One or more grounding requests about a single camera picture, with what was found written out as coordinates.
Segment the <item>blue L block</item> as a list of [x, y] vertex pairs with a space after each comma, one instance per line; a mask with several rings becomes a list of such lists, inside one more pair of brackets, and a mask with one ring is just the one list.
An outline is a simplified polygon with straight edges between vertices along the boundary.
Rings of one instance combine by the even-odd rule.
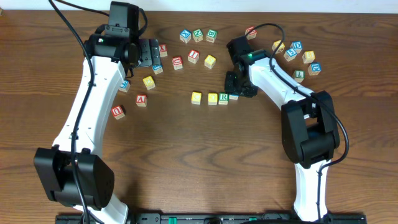
[[229, 95], [230, 100], [238, 100], [239, 96], [238, 95]]

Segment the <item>green R block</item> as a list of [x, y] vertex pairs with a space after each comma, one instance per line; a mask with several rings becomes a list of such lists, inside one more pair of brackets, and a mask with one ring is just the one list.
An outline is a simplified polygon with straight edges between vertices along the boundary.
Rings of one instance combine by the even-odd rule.
[[218, 104], [219, 105], [227, 105], [229, 103], [229, 95], [227, 93], [220, 93]]

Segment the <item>yellow O block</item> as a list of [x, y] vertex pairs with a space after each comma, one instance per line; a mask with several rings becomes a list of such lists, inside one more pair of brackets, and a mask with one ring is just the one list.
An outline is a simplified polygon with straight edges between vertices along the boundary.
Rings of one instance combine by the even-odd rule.
[[211, 106], [218, 104], [218, 94], [217, 93], [209, 93], [208, 94], [208, 104]]

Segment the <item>yellow C block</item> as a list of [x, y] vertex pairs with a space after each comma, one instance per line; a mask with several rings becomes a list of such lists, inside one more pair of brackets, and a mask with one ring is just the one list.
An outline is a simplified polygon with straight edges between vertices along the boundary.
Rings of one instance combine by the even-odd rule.
[[201, 93], [200, 92], [193, 92], [192, 93], [192, 98], [191, 102], [194, 105], [200, 105], [201, 104]]

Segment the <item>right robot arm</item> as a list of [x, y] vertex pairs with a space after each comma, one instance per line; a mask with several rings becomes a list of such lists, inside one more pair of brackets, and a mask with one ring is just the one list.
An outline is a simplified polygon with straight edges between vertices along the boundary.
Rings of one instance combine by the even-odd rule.
[[283, 71], [265, 50], [253, 50], [244, 36], [226, 45], [234, 68], [224, 90], [230, 95], [253, 97], [262, 90], [280, 109], [282, 145], [294, 163], [297, 193], [294, 211], [302, 221], [315, 222], [328, 210], [325, 203], [326, 164], [340, 145], [336, 121], [318, 100], [333, 109], [331, 96], [314, 93]]

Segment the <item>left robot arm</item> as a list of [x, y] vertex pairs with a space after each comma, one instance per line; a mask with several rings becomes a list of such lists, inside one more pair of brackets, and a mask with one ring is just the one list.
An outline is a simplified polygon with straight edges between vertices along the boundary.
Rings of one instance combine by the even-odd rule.
[[113, 1], [108, 18], [79, 42], [85, 59], [71, 111], [52, 147], [34, 156], [47, 198], [81, 210], [81, 223], [128, 220], [128, 206], [114, 194], [114, 173], [102, 160], [104, 130], [126, 75], [160, 63], [158, 41], [143, 38], [143, 9]]

